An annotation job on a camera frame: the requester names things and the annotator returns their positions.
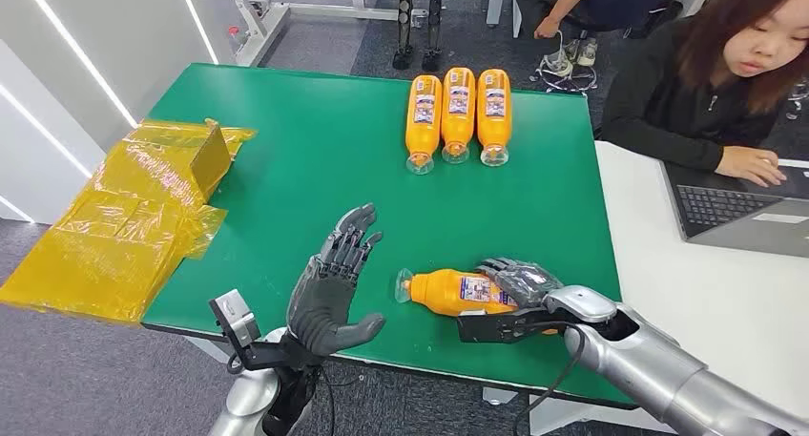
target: woman's hair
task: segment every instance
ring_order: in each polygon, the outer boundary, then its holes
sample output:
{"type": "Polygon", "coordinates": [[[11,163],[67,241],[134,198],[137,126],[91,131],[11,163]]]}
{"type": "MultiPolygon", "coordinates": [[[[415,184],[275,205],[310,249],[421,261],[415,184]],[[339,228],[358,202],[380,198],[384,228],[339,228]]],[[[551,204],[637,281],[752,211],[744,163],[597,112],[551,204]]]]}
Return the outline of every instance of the woman's hair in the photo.
{"type": "MultiPolygon", "coordinates": [[[[784,2],[786,0],[712,0],[689,24],[679,52],[680,78],[691,88],[708,83],[728,40],[784,2]]],[[[751,78],[748,110],[754,114],[773,111],[807,73],[809,46],[786,66],[751,78]]]]}

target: black jacket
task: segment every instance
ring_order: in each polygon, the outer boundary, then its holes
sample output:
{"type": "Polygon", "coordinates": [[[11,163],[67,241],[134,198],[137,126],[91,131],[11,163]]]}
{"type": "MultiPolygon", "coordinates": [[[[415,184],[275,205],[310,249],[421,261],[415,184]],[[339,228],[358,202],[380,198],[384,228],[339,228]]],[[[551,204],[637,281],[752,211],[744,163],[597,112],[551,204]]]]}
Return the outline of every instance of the black jacket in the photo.
{"type": "Polygon", "coordinates": [[[713,171],[723,146],[759,146],[778,112],[748,113],[746,79],[718,89],[683,85],[676,48],[687,28],[688,20],[680,20],[655,31],[615,77],[602,138],[642,155],[713,171]]]}

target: led light strip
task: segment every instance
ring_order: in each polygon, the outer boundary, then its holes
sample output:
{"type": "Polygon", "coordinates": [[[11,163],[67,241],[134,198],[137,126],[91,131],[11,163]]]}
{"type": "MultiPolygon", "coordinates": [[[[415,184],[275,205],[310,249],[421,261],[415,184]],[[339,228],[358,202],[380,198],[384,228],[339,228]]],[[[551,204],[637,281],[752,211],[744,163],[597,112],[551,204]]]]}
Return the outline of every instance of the led light strip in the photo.
{"type": "Polygon", "coordinates": [[[24,219],[25,219],[25,221],[27,221],[28,223],[36,223],[36,221],[34,221],[34,220],[33,220],[33,218],[31,218],[31,217],[27,216],[27,215],[25,214],[25,212],[23,212],[22,210],[20,210],[20,209],[18,209],[18,208],[16,208],[16,207],[14,207],[14,204],[12,204],[12,203],[8,202],[8,201],[6,200],[6,198],[5,198],[5,197],[0,196],[0,203],[2,203],[3,205],[5,205],[6,207],[8,207],[8,208],[12,209],[12,211],[13,211],[15,214],[17,214],[17,215],[19,215],[20,217],[24,218],[24,219]]]}
{"type": "Polygon", "coordinates": [[[46,2],[45,0],[34,0],[34,2],[36,2],[36,5],[39,6],[39,9],[45,13],[45,16],[47,16],[48,19],[51,21],[51,24],[53,24],[53,26],[56,28],[56,31],[59,32],[59,35],[61,35],[62,38],[65,40],[65,42],[67,42],[68,46],[71,47],[75,55],[78,56],[81,63],[84,64],[85,69],[87,69],[90,72],[90,75],[93,76],[95,81],[98,83],[98,86],[100,86],[101,89],[104,90],[104,93],[107,94],[107,96],[113,102],[118,111],[121,112],[127,123],[129,123],[129,125],[132,126],[133,128],[137,127],[135,119],[132,118],[132,115],[129,113],[126,107],[124,107],[124,104],[121,102],[121,100],[118,99],[118,96],[115,95],[113,89],[110,88],[109,84],[107,84],[107,80],[105,80],[104,77],[101,76],[101,73],[98,71],[98,69],[95,68],[93,62],[91,62],[90,58],[87,57],[87,54],[84,53],[81,47],[78,46],[78,43],[76,43],[73,36],[68,32],[67,29],[65,29],[65,26],[62,24],[62,21],[60,21],[59,18],[56,16],[56,13],[53,12],[53,9],[51,9],[51,6],[48,5],[48,2],[46,2]]]}
{"type": "Polygon", "coordinates": [[[62,143],[61,143],[61,142],[59,142],[58,140],[56,140],[56,137],[54,137],[54,136],[53,136],[53,135],[52,135],[52,134],[51,134],[51,133],[50,133],[50,132],[49,132],[47,129],[45,129],[45,126],[43,126],[43,125],[42,125],[42,123],[40,123],[40,122],[39,122],[39,120],[38,120],[38,119],[36,119],[36,118],[35,118],[35,117],[34,117],[34,116],[31,114],[31,112],[29,112],[28,110],[26,110],[26,108],[25,108],[25,107],[23,107],[23,104],[21,104],[21,103],[20,103],[20,101],[18,101],[18,100],[17,100],[17,98],[16,98],[16,97],[14,97],[14,96],[13,96],[13,95],[12,95],[12,94],[9,92],[9,90],[7,90],[7,89],[6,89],[6,87],[5,87],[5,86],[3,86],[2,84],[0,84],[0,95],[2,95],[3,97],[5,97],[5,98],[6,98],[6,100],[8,100],[8,101],[9,101],[9,103],[10,103],[10,104],[11,104],[11,105],[12,105],[12,106],[15,108],[15,109],[17,109],[17,112],[19,112],[21,115],[23,115],[23,116],[24,116],[24,117],[25,117],[25,118],[28,120],[28,122],[30,122],[30,124],[31,124],[31,125],[32,125],[34,128],[36,128],[36,130],[37,130],[37,131],[39,131],[39,134],[41,134],[42,136],[44,136],[44,137],[45,137],[45,138],[46,138],[46,139],[47,139],[47,140],[48,140],[48,141],[49,141],[49,142],[50,142],[50,143],[51,143],[51,144],[52,144],[54,147],[56,147],[56,150],[58,150],[58,151],[59,151],[59,153],[61,153],[62,155],[64,155],[64,157],[66,157],[66,158],[68,159],[68,161],[70,161],[70,162],[71,162],[71,164],[72,164],[73,166],[75,166],[75,167],[76,167],[76,169],[78,169],[78,171],[79,171],[79,172],[80,172],[80,173],[81,173],[83,176],[85,176],[85,177],[87,177],[87,178],[90,178],[90,175],[91,175],[91,174],[90,174],[90,171],[88,171],[88,170],[87,170],[87,168],[86,168],[86,167],[84,167],[84,166],[81,164],[81,162],[79,162],[79,160],[78,160],[78,159],[76,159],[76,158],[75,158],[75,156],[73,156],[73,155],[71,154],[71,152],[69,152],[69,151],[68,151],[68,149],[67,149],[67,148],[65,148],[65,146],[64,146],[64,145],[62,145],[62,143]]]}
{"type": "Polygon", "coordinates": [[[194,9],[194,3],[191,0],[185,0],[185,5],[188,6],[188,11],[191,12],[191,17],[194,18],[194,22],[197,24],[197,30],[199,31],[199,35],[202,37],[202,41],[205,42],[205,48],[208,49],[208,54],[211,55],[211,60],[214,61],[214,64],[219,64],[219,60],[217,59],[217,54],[214,53],[214,47],[211,46],[211,41],[208,40],[208,35],[205,33],[205,29],[202,28],[202,22],[199,21],[199,15],[197,11],[194,9]]]}

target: bottle label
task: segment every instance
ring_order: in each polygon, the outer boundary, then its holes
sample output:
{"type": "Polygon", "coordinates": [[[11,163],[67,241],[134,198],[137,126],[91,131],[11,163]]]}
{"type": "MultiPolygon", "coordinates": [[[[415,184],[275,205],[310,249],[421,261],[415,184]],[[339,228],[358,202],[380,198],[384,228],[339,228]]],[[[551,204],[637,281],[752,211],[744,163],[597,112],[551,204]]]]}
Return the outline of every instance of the bottle label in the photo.
{"type": "Polygon", "coordinates": [[[417,94],[416,110],[413,112],[414,123],[432,124],[435,116],[435,95],[417,94]]]}
{"type": "Polygon", "coordinates": [[[461,277],[461,299],[517,306],[516,301],[485,277],[461,277]]]}
{"type": "Polygon", "coordinates": [[[506,117],[506,92],[501,88],[486,88],[486,116],[506,117]]]}
{"type": "Polygon", "coordinates": [[[461,277],[462,300],[489,302],[490,296],[491,280],[485,277],[461,277]]]}
{"type": "Polygon", "coordinates": [[[449,114],[467,114],[469,111],[469,88],[449,87],[449,114]]]}

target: sneaker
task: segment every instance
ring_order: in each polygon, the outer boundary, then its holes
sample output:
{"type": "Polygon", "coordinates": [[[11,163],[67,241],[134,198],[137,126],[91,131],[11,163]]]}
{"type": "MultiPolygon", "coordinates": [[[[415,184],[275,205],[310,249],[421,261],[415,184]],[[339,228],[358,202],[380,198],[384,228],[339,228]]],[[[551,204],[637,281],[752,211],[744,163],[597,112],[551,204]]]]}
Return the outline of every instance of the sneaker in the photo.
{"type": "Polygon", "coordinates": [[[573,63],[564,51],[559,51],[545,56],[545,68],[556,76],[568,76],[573,72],[573,63]]]}
{"type": "Polygon", "coordinates": [[[579,57],[576,59],[576,64],[582,67],[592,67],[595,64],[595,53],[597,51],[598,41],[594,38],[588,38],[579,52],[579,57]]]}
{"type": "Polygon", "coordinates": [[[565,45],[565,55],[568,57],[568,59],[576,58],[580,44],[581,40],[573,40],[565,45]]]}

